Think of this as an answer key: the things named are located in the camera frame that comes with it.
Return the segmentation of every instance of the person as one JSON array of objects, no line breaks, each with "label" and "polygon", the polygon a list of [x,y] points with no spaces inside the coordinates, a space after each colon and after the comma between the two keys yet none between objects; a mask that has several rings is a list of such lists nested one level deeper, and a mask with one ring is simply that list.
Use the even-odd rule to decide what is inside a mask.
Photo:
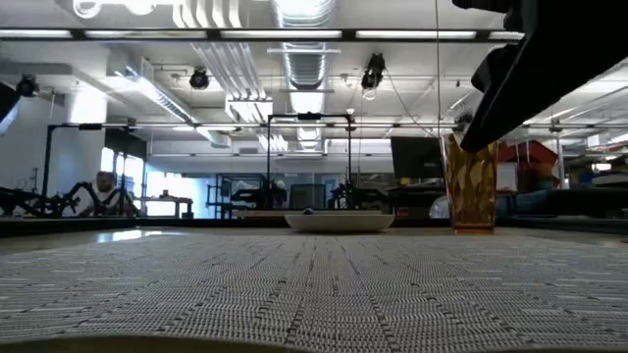
[{"label": "person", "polygon": [[[98,172],[96,175],[96,190],[94,190],[98,200],[102,203],[107,201],[109,197],[116,191],[116,175],[111,172]],[[118,215],[120,211],[120,205],[118,201],[120,200],[121,192],[118,191],[116,194],[111,197],[111,200],[108,204],[102,205],[104,207],[104,215],[99,214],[99,216],[115,216]],[[90,198],[89,205],[78,215],[80,217],[88,217],[94,214],[95,206],[94,200]],[[135,207],[132,202],[129,202],[129,198],[125,199],[124,212],[126,216],[132,216],[135,212]]]}]

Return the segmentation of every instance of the hanging wire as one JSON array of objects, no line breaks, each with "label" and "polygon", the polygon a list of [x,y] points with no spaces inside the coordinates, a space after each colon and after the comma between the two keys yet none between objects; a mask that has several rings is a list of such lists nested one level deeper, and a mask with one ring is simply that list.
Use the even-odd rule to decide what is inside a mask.
[{"label": "hanging wire", "polygon": [[439,0],[434,0],[436,9],[436,85],[438,95],[439,114],[437,115],[437,134],[441,138],[441,26],[439,24]]},{"label": "hanging wire", "polygon": [[427,134],[429,134],[432,137],[435,137],[434,134],[431,131],[429,131],[428,129],[426,129],[423,126],[421,126],[421,123],[419,123],[412,116],[412,114],[410,114],[410,111],[408,110],[408,107],[405,105],[405,103],[403,102],[403,99],[401,99],[401,96],[399,95],[399,92],[396,90],[396,86],[394,85],[393,77],[391,76],[391,73],[389,72],[388,69],[386,69],[386,75],[389,77],[389,80],[391,81],[391,86],[392,86],[392,90],[394,91],[394,95],[396,95],[396,98],[399,100],[399,103],[401,103],[401,106],[403,107],[403,110],[405,111],[405,114],[407,114],[408,117],[410,117],[410,119],[412,119],[414,124],[416,124],[417,126],[421,127],[421,129],[424,130]]},{"label": "hanging wire", "polygon": [[[361,105],[360,105],[360,124],[362,125],[364,123],[364,99],[360,100]],[[361,127],[360,128],[360,137],[359,137],[359,142],[358,142],[358,148],[357,148],[357,186],[360,186],[360,178],[361,178],[361,162],[362,162],[362,131],[364,129]]]}]

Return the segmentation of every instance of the white bowl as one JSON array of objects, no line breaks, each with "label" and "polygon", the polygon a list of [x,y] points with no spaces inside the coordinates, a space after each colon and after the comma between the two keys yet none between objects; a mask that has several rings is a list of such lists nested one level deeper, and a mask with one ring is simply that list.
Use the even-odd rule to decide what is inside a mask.
[{"label": "white bowl", "polygon": [[394,215],[286,215],[286,222],[297,231],[370,232],[390,227]]}]

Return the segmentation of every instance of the chair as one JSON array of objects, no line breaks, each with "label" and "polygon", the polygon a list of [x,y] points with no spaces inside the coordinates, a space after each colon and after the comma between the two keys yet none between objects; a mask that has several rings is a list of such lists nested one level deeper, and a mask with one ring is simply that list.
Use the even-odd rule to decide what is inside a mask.
[{"label": "chair", "polygon": [[325,184],[294,184],[290,187],[290,209],[325,209],[327,192]]}]

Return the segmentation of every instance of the spotlight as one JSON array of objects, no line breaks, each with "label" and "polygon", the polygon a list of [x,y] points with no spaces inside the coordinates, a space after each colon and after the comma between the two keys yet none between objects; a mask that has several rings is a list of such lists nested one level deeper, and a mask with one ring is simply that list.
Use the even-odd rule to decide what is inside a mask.
[{"label": "spotlight", "polygon": [[39,84],[35,75],[22,75],[16,91],[23,97],[32,98],[39,95]]},{"label": "spotlight", "polygon": [[189,85],[193,89],[205,89],[209,87],[209,76],[205,68],[196,68],[194,75],[189,79]]},{"label": "spotlight", "polygon": [[384,78],[382,73],[385,69],[386,62],[384,61],[384,54],[371,54],[371,59],[369,60],[364,76],[362,77],[362,88],[364,90],[377,88]]}]

